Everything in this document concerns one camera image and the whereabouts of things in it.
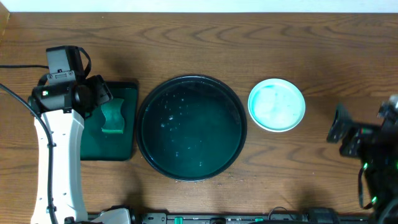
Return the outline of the green scrubbing sponge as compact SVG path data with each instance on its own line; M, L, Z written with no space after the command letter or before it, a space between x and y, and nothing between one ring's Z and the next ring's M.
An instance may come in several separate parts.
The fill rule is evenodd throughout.
M111 101L101 105L101 111L105 118L101 130L105 134L123 134L125 120L121 114L123 99L114 98Z

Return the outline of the pale green plate top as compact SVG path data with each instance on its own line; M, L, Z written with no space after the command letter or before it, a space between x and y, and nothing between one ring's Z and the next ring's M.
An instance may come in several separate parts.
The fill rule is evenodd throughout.
M262 129L282 133L294 129L305 115L301 91L291 82L270 78L256 84L248 96L248 112Z

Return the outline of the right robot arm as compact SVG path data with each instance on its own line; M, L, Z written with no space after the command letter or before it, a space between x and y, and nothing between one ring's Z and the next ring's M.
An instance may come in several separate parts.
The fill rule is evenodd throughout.
M377 114L381 125L352 120L342 104L326 141L341 143L340 155L359 159L359 206L373 209L369 223L397 223L397 108L383 103Z

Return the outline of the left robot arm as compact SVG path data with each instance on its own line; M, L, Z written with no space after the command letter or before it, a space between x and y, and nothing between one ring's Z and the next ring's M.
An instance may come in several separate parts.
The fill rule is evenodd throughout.
M125 207L90 218L81 187L85 116L113 99L101 76L37 86L29 103L39 143L37 198L31 223L130 223Z

